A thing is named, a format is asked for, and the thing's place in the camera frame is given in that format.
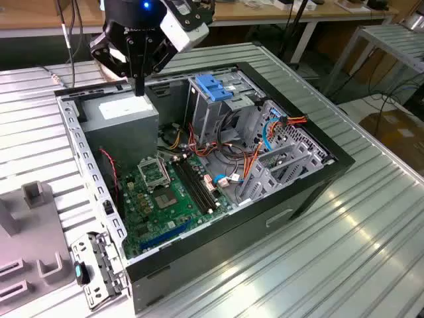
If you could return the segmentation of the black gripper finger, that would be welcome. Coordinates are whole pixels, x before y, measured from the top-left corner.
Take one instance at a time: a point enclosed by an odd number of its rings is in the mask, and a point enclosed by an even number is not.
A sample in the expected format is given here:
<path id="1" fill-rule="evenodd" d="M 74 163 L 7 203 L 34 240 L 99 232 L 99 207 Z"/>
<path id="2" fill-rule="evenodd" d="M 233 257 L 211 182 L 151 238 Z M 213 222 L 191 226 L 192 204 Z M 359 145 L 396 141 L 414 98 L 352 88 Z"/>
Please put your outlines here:
<path id="1" fill-rule="evenodd" d="M 178 50 L 165 36 L 149 36 L 144 44 L 140 71 L 138 75 L 138 95 L 145 92 L 145 78 L 160 72 L 177 54 Z"/>
<path id="2" fill-rule="evenodd" d="M 126 78 L 139 96 L 139 64 L 132 51 L 134 40 L 125 31 L 104 31 L 89 43 L 95 60 L 120 78 Z"/>

